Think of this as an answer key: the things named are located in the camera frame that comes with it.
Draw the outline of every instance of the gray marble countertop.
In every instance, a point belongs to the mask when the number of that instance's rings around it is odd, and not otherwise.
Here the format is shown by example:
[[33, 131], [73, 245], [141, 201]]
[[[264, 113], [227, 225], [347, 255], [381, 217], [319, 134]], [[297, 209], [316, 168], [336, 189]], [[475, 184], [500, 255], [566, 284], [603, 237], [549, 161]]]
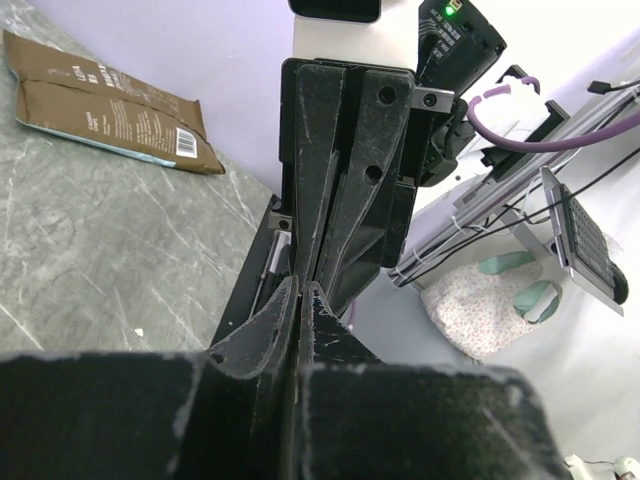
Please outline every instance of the gray marble countertop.
[[[90, 57], [24, 0], [0, 26]], [[222, 155], [205, 177], [23, 127], [15, 86], [3, 65], [0, 352], [207, 346], [270, 192]]]

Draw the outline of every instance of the purple cable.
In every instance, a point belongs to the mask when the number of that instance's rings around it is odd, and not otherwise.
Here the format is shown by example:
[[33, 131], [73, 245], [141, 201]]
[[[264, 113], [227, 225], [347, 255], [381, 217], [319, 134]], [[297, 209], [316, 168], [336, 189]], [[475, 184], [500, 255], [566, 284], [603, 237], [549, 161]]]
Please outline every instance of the purple cable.
[[[540, 82], [534, 77], [525, 77], [522, 79], [522, 83], [527, 85], [533, 85], [536, 92], [540, 93]], [[504, 85], [501, 87], [489, 90], [484, 94], [485, 98], [495, 97], [496, 95], [504, 95], [505, 93], [511, 93], [511, 87]], [[592, 133], [587, 133], [575, 138], [568, 138], [566, 140], [559, 140], [556, 142], [518, 142], [515, 140], [509, 140], [508, 138], [501, 137], [493, 133], [476, 115], [475, 108], [483, 100], [482, 96], [477, 96], [471, 102], [469, 102], [469, 111], [467, 117], [469, 123], [476, 129], [476, 132], [495, 146], [504, 148], [512, 152], [521, 153], [552, 153], [552, 152], [564, 152], [566, 150], [575, 150], [577, 148], [587, 147], [596, 143], [604, 142], [613, 137], [617, 137], [629, 130], [640, 126], [640, 112], [631, 115], [630, 117], [615, 123], [609, 127], [597, 130]]]

